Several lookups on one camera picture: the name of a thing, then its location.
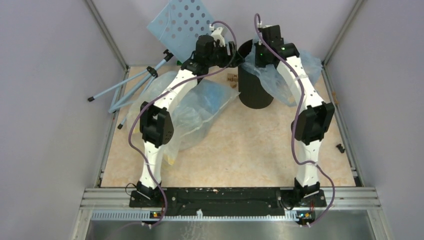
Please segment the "black plastic trash bin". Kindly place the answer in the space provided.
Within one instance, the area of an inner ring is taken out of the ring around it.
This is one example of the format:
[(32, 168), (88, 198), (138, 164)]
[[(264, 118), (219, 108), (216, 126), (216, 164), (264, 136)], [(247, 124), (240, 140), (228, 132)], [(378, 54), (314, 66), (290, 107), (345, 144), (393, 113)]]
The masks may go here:
[(238, 52), (244, 58), (244, 62), (238, 67), (238, 91), (240, 101), (251, 109), (264, 109), (268, 107), (274, 98), (262, 87), (258, 76), (250, 73), (247, 69), (247, 56), (253, 52), (253, 40), (244, 42)]

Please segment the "light blue trash bag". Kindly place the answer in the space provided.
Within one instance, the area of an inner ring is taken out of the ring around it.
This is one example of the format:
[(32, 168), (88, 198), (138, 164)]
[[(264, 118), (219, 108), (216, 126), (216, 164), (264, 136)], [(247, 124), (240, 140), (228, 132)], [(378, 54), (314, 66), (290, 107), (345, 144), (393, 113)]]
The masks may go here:
[(325, 103), (325, 100), (315, 89), (322, 65), (315, 58), (304, 51), (299, 51), (293, 43), (284, 43), (278, 47), (278, 53), (271, 52), (280, 60), (275, 67), (270, 64), (265, 68), (255, 66), (255, 43), (247, 57), (247, 71), (256, 75), (262, 87), (274, 100), (294, 107), (300, 105), (301, 110), (316, 108)]

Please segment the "translucent yellowish trash bag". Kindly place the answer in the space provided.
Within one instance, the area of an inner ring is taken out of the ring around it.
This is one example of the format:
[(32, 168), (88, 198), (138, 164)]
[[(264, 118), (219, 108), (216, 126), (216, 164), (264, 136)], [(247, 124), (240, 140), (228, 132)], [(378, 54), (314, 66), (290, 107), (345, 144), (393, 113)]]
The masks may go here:
[[(141, 104), (159, 96), (177, 75), (168, 71), (148, 84), (147, 90), (140, 94), (130, 106), (126, 115), (126, 129), (130, 130), (140, 112)], [(224, 109), (239, 95), (227, 85), (203, 79), (192, 88), (171, 114), (174, 134), (164, 148), (163, 159), (173, 165), (180, 151), (198, 145), (209, 133), (212, 125)]]

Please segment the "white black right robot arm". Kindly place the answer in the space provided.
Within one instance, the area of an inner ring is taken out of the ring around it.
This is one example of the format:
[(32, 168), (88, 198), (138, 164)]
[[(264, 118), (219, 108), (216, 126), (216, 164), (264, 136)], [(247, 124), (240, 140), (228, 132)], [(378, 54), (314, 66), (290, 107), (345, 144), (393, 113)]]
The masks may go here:
[(285, 43), (279, 25), (255, 25), (254, 64), (257, 68), (273, 67), (282, 77), (297, 104), (291, 125), (291, 150), (298, 171), (294, 179), (293, 200), (307, 206), (320, 191), (318, 177), (319, 150), (332, 121), (335, 106), (325, 102), (311, 83), (293, 43)]

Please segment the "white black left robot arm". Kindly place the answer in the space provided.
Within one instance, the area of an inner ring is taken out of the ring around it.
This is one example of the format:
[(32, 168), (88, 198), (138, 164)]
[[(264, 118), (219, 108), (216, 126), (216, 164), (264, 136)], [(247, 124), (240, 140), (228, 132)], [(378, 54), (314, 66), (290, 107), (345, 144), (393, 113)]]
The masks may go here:
[(226, 42), (217, 36), (201, 35), (195, 49), (184, 61), (170, 84), (153, 100), (143, 102), (139, 112), (139, 131), (142, 136), (144, 152), (143, 170), (135, 185), (136, 196), (149, 207), (160, 202), (161, 166), (164, 147), (174, 136), (172, 113), (183, 97), (199, 82), (209, 77), (209, 69), (221, 70), (240, 65), (241, 57), (237, 52), (237, 41)]

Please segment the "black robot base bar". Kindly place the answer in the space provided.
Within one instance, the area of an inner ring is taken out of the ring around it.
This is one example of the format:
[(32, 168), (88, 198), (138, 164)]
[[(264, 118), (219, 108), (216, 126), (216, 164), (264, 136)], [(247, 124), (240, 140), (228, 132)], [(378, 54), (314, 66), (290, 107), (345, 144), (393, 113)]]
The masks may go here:
[(198, 211), (205, 217), (282, 216), (295, 208), (326, 206), (323, 190), (301, 198), (292, 187), (168, 187), (163, 193), (155, 189), (151, 197), (133, 190), (129, 200), (131, 208), (158, 209), (167, 217), (194, 216)]

